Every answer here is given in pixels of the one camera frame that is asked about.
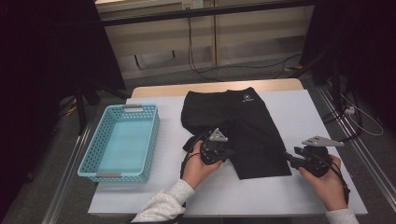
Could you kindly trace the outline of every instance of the basket handle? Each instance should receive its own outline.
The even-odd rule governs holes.
[[[122,178],[121,173],[96,173],[95,177]]]
[[[125,112],[142,112],[143,106],[142,106],[142,104],[123,105],[122,109]]]

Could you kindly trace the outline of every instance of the human hand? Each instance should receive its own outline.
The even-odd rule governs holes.
[[[214,171],[218,170],[222,161],[218,161],[211,165],[206,165],[201,160],[200,147],[203,141],[198,141],[190,154],[189,159],[184,167],[182,179],[186,181],[193,189],[206,180],[206,178]]]
[[[332,157],[332,167],[338,170],[341,167],[341,160],[334,155]],[[344,197],[344,189],[340,178],[334,171],[329,171],[321,176],[316,177],[309,173],[305,168],[299,168],[300,174],[312,185],[315,193],[322,200],[325,207],[329,211],[347,208],[347,203]]]

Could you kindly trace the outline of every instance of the cable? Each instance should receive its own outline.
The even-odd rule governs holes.
[[[347,92],[351,92],[352,93],[352,96],[353,96],[353,99],[354,99],[354,102],[355,102],[355,104],[357,105],[358,104],[358,101],[357,101],[357,99],[356,99],[356,96],[355,96],[355,94],[353,93],[353,91],[351,91],[351,90],[347,90],[344,94],[347,94]],[[341,113],[339,113],[334,119],[331,119],[331,120],[328,120],[328,121],[324,121],[323,123],[328,123],[328,122],[330,122],[330,121],[334,121],[334,120],[336,120],[336,119],[340,119],[344,114],[345,114],[345,109],[347,108],[347,102],[349,102],[350,103],[350,101],[344,96],[344,94],[343,93],[341,93],[340,92],[340,95],[344,98],[344,99],[346,99],[345,101],[344,101],[344,109],[343,109],[343,112]],[[361,124],[362,124],[362,122],[361,122],[361,113],[360,113],[360,111],[358,110],[358,113],[355,113],[355,116],[357,117],[357,119],[358,119],[358,123],[359,123],[359,125],[358,125],[358,130],[357,131],[354,131],[354,133],[351,135],[351,136],[349,136],[349,137],[347,137],[347,138],[344,138],[344,139],[342,139],[342,140],[338,140],[338,142],[343,142],[343,143],[345,143],[346,141],[349,141],[349,140],[351,140],[351,139],[353,139],[353,138],[356,138],[356,137],[358,137],[360,134],[361,134]]]
[[[184,157],[184,160],[183,160],[183,162],[181,163],[181,168],[180,168],[180,179],[183,177],[184,168],[186,167],[187,161],[190,159],[190,158],[189,158],[189,155],[194,151],[194,146],[195,146],[195,144],[197,144],[197,142],[198,142],[199,140],[201,140],[201,138],[202,138],[203,136],[205,136],[206,134],[207,134],[207,133],[202,133],[202,134],[199,135],[199,136],[194,140],[194,142],[191,144],[191,148],[190,148],[189,151],[186,153],[186,156]]]
[[[341,185],[343,186],[343,190],[344,190],[344,198],[346,200],[346,204],[348,204],[349,202],[349,192],[350,189],[347,187],[347,182],[345,181],[342,173],[341,173],[341,169],[332,161],[332,164],[335,165],[335,167],[337,167],[338,171],[334,169],[334,167],[332,167],[332,165],[330,165],[329,163],[327,163],[325,160],[323,160],[320,156],[315,155],[314,153],[311,152],[306,152],[307,154],[309,154],[312,157],[315,157],[316,159],[320,160],[321,162],[323,162],[326,166],[329,167],[329,169],[331,169],[337,176],[338,178],[340,178],[341,181]]]
[[[374,135],[374,136],[379,136],[382,135],[384,133],[384,129],[382,128],[382,126],[375,120],[373,119],[370,115],[368,115],[367,113],[365,113],[363,110],[361,110],[360,108],[358,108],[356,105],[353,105],[343,94],[341,94],[341,96],[346,99],[346,101],[348,101],[352,106],[354,106],[358,111],[360,111],[361,113],[363,113],[365,116],[367,116],[369,119],[371,119],[376,125],[378,125],[378,127],[381,129],[381,133],[370,133],[369,131],[363,129],[361,126],[361,124],[358,124],[349,114],[349,118],[351,119],[351,121],[353,123],[356,124],[356,126],[358,126],[360,129],[362,129],[363,131],[365,131],[368,134]]]
[[[332,114],[334,114],[336,111],[337,111],[337,110],[334,109],[334,110],[332,110],[332,112],[330,112],[330,113],[328,113],[328,114],[325,114],[325,115],[323,115],[322,117],[320,117],[321,120],[323,121],[323,123],[324,123],[324,120],[325,120],[326,118],[328,118],[329,116],[331,116]]]
[[[71,109],[69,109],[67,112],[65,112],[65,113],[63,113],[63,114],[60,114],[60,115],[58,115],[58,116],[59,116],[59,117],[65,116],[65,115],[69,116],[69,115],[73,114],[73,112],[75,112],[76,110],[77,110],[77,107],[74,106],[74,107],[72,107]]]
[[[192,54],[192,38],[191,38],[191,33],[192,33],[192,29],[191,29],[191,18],[187,18],[188,22],[189,22],[189,66],[190,69],[195,72],[196,74],[198,74],[200,77],[202,78],[206,78],[206,79],[210,79],[210,80],[215,80],[218,82],[222,82],[222,80],[216,79],[216,78],[212,78],[212,77],[204,77],[201,72],[199,72],[197,70],[197,68],[195,67],[195,62],[194,62],[194,57]]]
[[[344,105],[344,108],[343,108],[343,111],[342,111],[342,112],[338,113],[337,116],[335,116],[335,117],[332,118],[332,119],[323,120],[323,123],[324,123],[324,124],[327,124],[327,123],[330,123],[330,122],[335,121],[335,120],[337,120],[337,119],[340,119],[341,117],[344,116],[346,110],[347,110],[347,107]]]
[[[306,25],[305,35],[306,35],[306,34],[308,34],[309,26],[308,26],[308,19],[306,18],[306,12],[305,12],[305,10],[306,10],[306,7],[304,7],[304,17],[305,17],[305,25]]]
[[[187,161],[188,161],[189,159],[191,159],[191,157],[196,156],[196,155],[199,155],[199,154],[201,154],[201,153],[197,152],[197,153],[194,153],[194,154],[190,155],[190,156],[186,159],[186,163],[187,163]]]
[[[70,103],[72,103],[76,99],[76,96],[72,96],[70,100],[68,100],[66,103],[63,105],[59,106],[59,110],[64,110]]]
[[[222,80],[219,80],[219,79],[216,79],[216,78],[212,78],[212,77],[205,77],[202,74],[210,72],[210,71],[213,71],[213,70],[216,70],[216,69],[221,69],[221,68],[267,68],[267,67],[273,67],[273,66],[277,66],[279,64],[283,64],[282,70],[280,71],[280,73],[272,78],[272,79],[275,79],[275,78],[279,77],[280,75],[282,75],[283,70],[285,68],[285,63],[288,60],[301,55],[301,53],[294,54],[294,55],[289,56],[288,58],[282,60],[281,62],[274,63],[274,64],[269,64],[269,65],[264,65],[264,66],[227,65],[227,66],[217,66],[217,67],[214,67],[214,68],[209,68],[209,69],[204,70],[204,71],[198,71],[198,69],[195,67],[195,62],[194,62],[193,53],[192,53],[191,18],[187,18],[187,20],[188,20],[188,24],[189,24],[189,66],[190,66],[191,71],[197,73],[202,78],[206,78],[206,79],[211,79],[211,80],[215,80],[215,81],[218,81],[218,82],[222,82]]]

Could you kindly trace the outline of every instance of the power outlet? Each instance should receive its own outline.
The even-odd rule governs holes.
[[[204,0],[192,0],[191,1],[191,8],[204,8]]]
[[[350,106],[346,109],[346,114],[350,114],[350,115],[355,114],[355,107],[353,107],[352,105],[350,105]]]
[[[181,9],[183,9],[183,10],[192,9],[191,1],[181,2]]]

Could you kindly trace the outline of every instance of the wooden table edge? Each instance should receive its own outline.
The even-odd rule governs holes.
[[[132,93],[132,97],[159,97],[159,96],[182,96],[189,91],[197,92],[220,92],[220,91],[241,91],[252,87],[256,92],[261,91],[299,91],[304,87],[297,78],[230,81],[230,82],[210,82],[195,84],[178,84],[166,86],[137,87]]]

